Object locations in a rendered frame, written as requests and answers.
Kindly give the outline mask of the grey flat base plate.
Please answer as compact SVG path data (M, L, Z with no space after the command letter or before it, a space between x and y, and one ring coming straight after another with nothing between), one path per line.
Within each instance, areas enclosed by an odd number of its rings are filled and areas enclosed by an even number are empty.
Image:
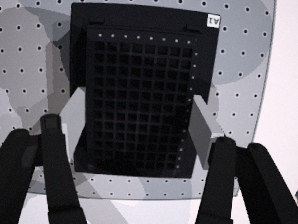
M277 0L0 0L0 147L18 128L41 134L40 117L70 99L72 2L119 3L221 16L208 107L226 137L247 148L262 110ZM196 158L191 179L71 172L78 198L121 201L201 200L208 170Z

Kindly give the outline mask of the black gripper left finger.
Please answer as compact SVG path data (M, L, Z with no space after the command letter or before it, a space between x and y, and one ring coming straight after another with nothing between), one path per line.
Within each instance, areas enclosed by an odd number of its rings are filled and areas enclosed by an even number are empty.
M40 117L41 134L29 135L23 128L8 134L0 147L0 224L19 223L39 166L44 169L49 224L87 224L69 164L85 123L86 87L78 87L61 113Z

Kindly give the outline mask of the black well plate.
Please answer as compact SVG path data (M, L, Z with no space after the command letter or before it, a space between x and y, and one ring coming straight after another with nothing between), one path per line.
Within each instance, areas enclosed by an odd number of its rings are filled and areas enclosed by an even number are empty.
M87 25L89 173L179 178L201 41L201 33Z

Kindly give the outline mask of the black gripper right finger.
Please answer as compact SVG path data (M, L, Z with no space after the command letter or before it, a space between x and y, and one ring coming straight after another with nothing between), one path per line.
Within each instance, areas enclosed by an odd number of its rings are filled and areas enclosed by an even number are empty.
M298 224L298 206L265 146L236 146L201 95L194 95L188 129L203 170L209 170L195 224L233 224L235 177L250 224Z

